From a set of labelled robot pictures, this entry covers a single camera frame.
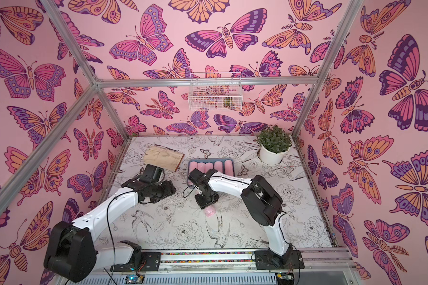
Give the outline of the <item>pink trash bag roll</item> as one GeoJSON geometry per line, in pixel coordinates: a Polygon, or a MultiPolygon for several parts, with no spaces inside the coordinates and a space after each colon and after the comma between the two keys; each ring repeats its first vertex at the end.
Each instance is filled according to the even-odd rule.
{"type": "Polygon", "coordinates": [[[214,169],[214,164],[212,162],[208,162],[205,164],[205,171],[207,172],[210,169],[214,169]]]}
{"type": "Polygon", "coordinates": [[[216,208],[213,205],[206,207],[203,211],[206,217],[216,215],[216,208]]]}
{"type": "Polygon", "coordinates": [[[228,176],[234,176],[234,164],[232,160],[224,162],[224,173],[228,176]]]}
{"type": "Polygon", "coordinates": [[[224,164],[222,161],[216,161],[214,163],[214,169],[220,173],[224,172],[224,164]]]}
{"type": "Polygon", "coordinates": [[[191,161],[189,163],[189,173],[192,172],[194,169],[197,169],[198,163],[196,161],[191,161]]]}
{"type": "Polygon", "coordinates": [[[205,171],[206,171],[206,164],[203,163],[203,162],[198,163],[197,164],[197,169],[199,171],[201,171],[202,173],[205,173],[205,171]]]}

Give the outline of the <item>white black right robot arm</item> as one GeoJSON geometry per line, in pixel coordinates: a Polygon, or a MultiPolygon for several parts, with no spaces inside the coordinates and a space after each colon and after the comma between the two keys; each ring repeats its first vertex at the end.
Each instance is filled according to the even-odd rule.
{"type": "Polygon", "coordinates": [[[195,196],[201,209],[214,205],[223,192],[242,199],[252,219],[265,231],[268,250],[256,250],[252,259],[258,270],[301,270],[305,268],[302,253],[286,241],[281,219],[286,214],[282,198],[262,176],[238,178],[210,169],[202,173],[195,169],[189,181],[199,193],[195,196]]]}

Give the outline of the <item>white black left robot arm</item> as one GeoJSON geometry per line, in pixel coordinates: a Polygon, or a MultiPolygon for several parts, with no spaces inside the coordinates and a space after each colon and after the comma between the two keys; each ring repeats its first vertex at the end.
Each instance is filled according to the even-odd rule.
{"type": "Polygon", "coordinates": [[[128,209],[138,204],[156,204],[176,193],[164,170],[147,165],[141,175],[121,184],[102,204],[72,222],[61,221],[51,232],[44,258],[44,268],[68,281],[78,283],[91,272],[110,267],[115,273],[126,267],[139,269],[145,262],[140,245],[130,241],[112,243],[110,248],[96,248],[104,231],[128,209]]]}

